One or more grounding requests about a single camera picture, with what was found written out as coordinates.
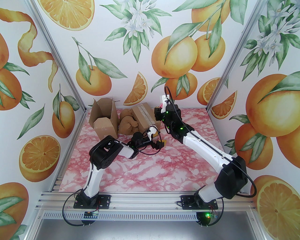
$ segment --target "pink marble surface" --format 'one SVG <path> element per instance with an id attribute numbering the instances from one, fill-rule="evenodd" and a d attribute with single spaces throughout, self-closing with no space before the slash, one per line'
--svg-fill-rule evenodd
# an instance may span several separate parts
<path id="1" fill-rule="evenodd" d="M 184 122 L 191 125 L 210 143 L 222 149 L 205 108 L 181 109 Z M 90 113 L 81 130 L 60 192 L 75 192 L 85 185 L 89 173 L 89 150 L 99 142 L 88 124 Z M 166 146 L 154 156 L 138 154 L 134 159 L 118 156 L 105 170 L 99 190 L 102 192 L 195 191 L 216 179 L 214 169 L 197 153 L 168 135 L 161 125 Z M 131 136 L 119 135 L 127 143 Z M 153 153 L 150 146 L 144 150 Z"/>

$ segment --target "black mounting bracket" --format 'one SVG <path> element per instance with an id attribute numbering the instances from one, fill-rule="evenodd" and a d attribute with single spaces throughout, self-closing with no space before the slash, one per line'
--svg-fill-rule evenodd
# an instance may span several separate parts
<path id="1" fill-rule="evenodd" d="M 76 196 L 73 208 L 75 209 L 109 209 L 110 207 L 111 195 L 98 195 L 97 200 L 93 205 L 89 205 L 82 195 L 78 194 Z"/>
<path id="2" fill-rule="evenodd" d="M 218 209 L 217 201 L 214 199 L 210 202 L 201 202 L 198 205 L 195 201 L 194 195 L 181 195 L 181 206 L 183 210 L 211 210 Z"/>

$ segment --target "open cardboard box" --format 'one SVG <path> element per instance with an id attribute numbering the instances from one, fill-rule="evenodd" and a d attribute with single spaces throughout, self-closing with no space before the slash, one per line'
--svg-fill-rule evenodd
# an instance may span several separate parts
<path id="1" fill-rule="evenodd" d="M 138 122 L 139 132 L 143 133 L 150 125 L 155 125 L 158 130 L 161 129 L 161 122 L 155 120 L 154 110 L 148 103 L 143 103 L 132 108 L 134 120 Z"/>
<path id="2" fill-rule="evenodd" d="M 100 140 L 108 135 L 117 139 L 118 123 L 119 117 L 113 99 L 104 97 L 98 101 L 94 100 L 89 124 L 95 130 Z"/>

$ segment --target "orange illustration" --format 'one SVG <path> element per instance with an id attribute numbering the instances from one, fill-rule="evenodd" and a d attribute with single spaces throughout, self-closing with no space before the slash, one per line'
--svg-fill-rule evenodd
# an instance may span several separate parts
<path id="1" fill-rule="evenodd" d="M 206 34 L 195 40 L 198 49 L 198 56 L 195 64 L 192 67 L 192 70 L 197 72 L 205 72 L 213 67 L 215 67 L 219 61 L 221 61 L 222 57 L 225 53 L 225 42 L 221 37 L 219 45 L 214 53 L 210 56 L 210 48 L 209 48 L 209 36 L 206 38 Z"/>
<path id="2" fill-rule="evenodd" d="M 75 126 L 75 114 L 72 106 L 68 102 L 60 102 L 59 115 L 61 123 L 55 113 L 52 115 L 53 130 L 60 138 L 66 138 L 71 134 Z"/>
<path id="3" fill-rule="evenodd" d="M 285 136 L 277 137 L 277 143 L 286 159 L 300 168 L 300 127 Z"/>
<path id="4" fill-rule="evenodd" d="M 0 69 L 7 63 L 9 57 L 7 44 L 0 34 Z"/>
<path id="5" fill-rule="evenodd" d="M 268 137 L 287 135 L 300 125 L 299 91 L 273 92 L 261 101 L 285 77 L 272 74 L 262 78 L 247 97 L 246 112 L 252 126 Z"/>
<path id="6" fill-rule="evenodd" d="M 60 144 L 54 137 L 37 136 L 29 140 L 20 152 L 20 171 L 28 181 L 42 181 L 53 173 L 59 156 Z"/>
<path id="7" fill-rule="evenodd" d="M 257 211 L 267 233 L 277 240 L 298 239 L 300 236 L 300 196 L 282 179 L 260 176 Z"/>
<path id="8" fill-rule="evenodd" d="M 138 104 L 141 102 L 147 95 L 148 92 L 148 84 L 145 77 L 138 72 L 135 82 L 133 84 L 133 88 L 125 99 L 123 105 L 132 106 L 134 104 Z"/>
<path id="9" fill-rule="evenodd" d="M 28 207 L 28 192 L 26 188 L 17 182 L 9 182 L 0 185 L 0 201 L 4 200 L 6 206 L 2 213 L 6 224 L 0 225 L 1 240 L 10 240 L 20 227 Z"/>
<path id="10" fill-rule="evenodd" d="M 10 71 L 0 69 L 0 82 L 8 89 L 0 91 L 0 110 L 9 110 L 17 106 L 22 98 L 22 89 L 18 79 Z"/>
<path id="11" fill-rule="evenodd" d="M 86 93 L 93 96 L 102 96 L 110 92 L 112 82 L 110 77 L 101 72 L 96 66 L 89 65 L 91 76 L 89 84 L 82 76 L 80 69 L 76 72 L 76 81 L 79 87 Z"/>
<path id="12" fill-rule="evenodd" d="M 235 150 L 237 155 L 245 160 L 247 167 L 253 170 L 261 170 L 268 166 L 273 156 L 273 144 L 270 137 L 266 138 L 259 157 L 253 162 L 250 162 L 253 149 L 241 151 L 244 144 L 255 134 L 257 134 L 257 131 L 255 131 L 250 123 L 242 125 L 235 134 Z"/>
<path id="13" fill-rule="evenodd" d="M 197 93 L 197 100 L 200 104 L 202 105 L 208 104 L 215 88 L 217 87 L 219 80 L 220 80 L 219 77 L 215 77 L 213 79 L 208 80 L 206 83 L 204 83 L 201 86 L 201 88 Z"/>
<path id="14" fill-rule="evenodd" d="M 235 91 L 222 103 L 213 106 L 211 108 L 212 115 L 217 119 L 224 119 L 225 117 L 227 117 L 231 113 L 232 109 L 234 108 L 234 105 L 236 103 L 237 93 L 238 91 Z"/>
<path id="15" fill-rule="evenodd" d="M 223 0 L 218 0 L 215 3 L 203 7 L 203 8 L 194 8 L 192 9 L 192 22 L 193 23 L 199 23 L 204 22 L 206 19 L 208 19 L 217 9 L 219 9 L 220 4 L 223 2 Z M 213 29 L 215 26 L 219 16 L 220 16 L 221 9 L 217 10 L 215 14 L 212 16 L 210 25 L 209 25 L 209 31 Z M 221 23 L 223 23 L 226 18 L 228 17 L 230 13 L 230 5 L 229 0 L 225 1 L 225 4 L 221 11 Z M 202 27 L 200 27 L 199 31 L 206 32 L 209 22 L 207 21 Z"/>
<path id="16" fill-rule="evenodd" d="M 53 78 L 58 70 L 58 66 L 52 56 L 49 52 L 39 51 L 39 52 L 30 52 L 33 41 L 36 38 L 38 32 L 37 28 L 35 26 L 35 23 L 33 22 L 32 18 L 22 12 L 18 11 L 11 11 L 7 9 L 0 8 L 0 19 L 2 21 L 6 22 L 29 22 L 30 28 L 29 31 L 24 33 L 21 37 L 21 39 L 18 42 L 18 51 L 20 58 L 25 66 L 27 67 L 34 67 L 37 66 L 39 63 L 43 63 L 47 60 L 52 61 L 52 69 L 51 74 L 48 78 L 48 88 L 50 92 L 53 92 L 52 90 L 52 81 Z"/>
<path id="17" fill-rule="evenodd" d="M 186 37 L 170 50 L 166 58 L 169 40 L 170 36 L 165 37 L 155 46 L 151 63 L 158 75 L 178 78 L 185 75 L 194 65 L 197 59 L 197 45 L 191 37 Z"/>
<path id="18" fill-rule="evenodd" d="M 94 16 L 94 0 L 38 0 L 47 16 L 62 28 L 80 31 Z"/>
<path id="19" fill-rule="evenodd" d="M 188 98 L 190 95 L 192 95 L 195 92 L 197 85 L 198 85 L 197 78 L 191 73 L 187 73 L 186 76 L 190 83 L 190 91 L 188 94 L 186 93 L 185 89 L 182 88 L 180 93 L 176 96 L 178 78 L 170 78 L 165 83 L 165 86 L 169 87 L 171 94 L 172 94 L 172 98 L 174 100 L 182 100 L 182 99 Z"/>

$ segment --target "pink marble mat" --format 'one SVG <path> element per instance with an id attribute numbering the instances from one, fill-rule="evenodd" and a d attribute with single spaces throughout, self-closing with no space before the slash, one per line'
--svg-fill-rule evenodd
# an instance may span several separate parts
<path id="1" fill-rule="evenodd" d="M 205 108 L 183 108 L 184 122 L 217 148 L 222 149 Z M 89 150 L 99 142 L 88 124 L 87 114 L 80 136 L 60 186 L 60 192 L 75 192 L 85 185 L 89 173 Z M 161 125 L 161 137 L 167 140 L 160 153 L 139 153 L 134 159 L 118 156 L 105 170 L 99 190 L 102 192 L 195 191 L 216 179 L 214 169 L 197 153 L 173 139 Z M 119 135 L 129 142 L 131 136 Z M 153 153 L 150 146 L 144 150 Z"/>

